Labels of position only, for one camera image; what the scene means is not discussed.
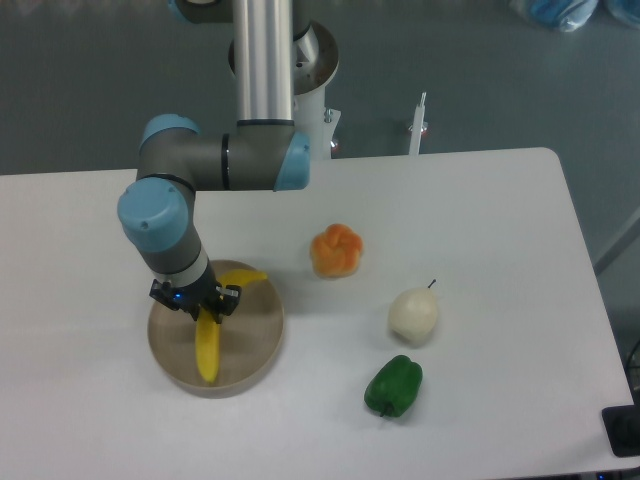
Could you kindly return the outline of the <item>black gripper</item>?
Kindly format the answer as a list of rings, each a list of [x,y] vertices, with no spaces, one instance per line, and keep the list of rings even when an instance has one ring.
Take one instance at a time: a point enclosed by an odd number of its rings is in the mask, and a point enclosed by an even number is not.
[[[182,287],[154,279],[149,296],[171,311],[182,311],[198,320],[200,310],[212,315],[217,324],[233,314],[240,303],[241,287],[223,286],[213,272],[204,272],[195,282]]]

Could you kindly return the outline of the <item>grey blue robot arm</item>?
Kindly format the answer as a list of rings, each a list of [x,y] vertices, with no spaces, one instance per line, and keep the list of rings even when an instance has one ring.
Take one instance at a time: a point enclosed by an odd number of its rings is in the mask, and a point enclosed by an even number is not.
[[[188,118],[153,118],[136,180],[117,204],[124,234],[154,275],[150,297],[215,321],[233,313],[242,289],[216,278],[194,225],[197,192],[301,190],[310,175],[310,141],[294,123],[292,2],[235,1],[232,22],[236,131],[205,137]]]

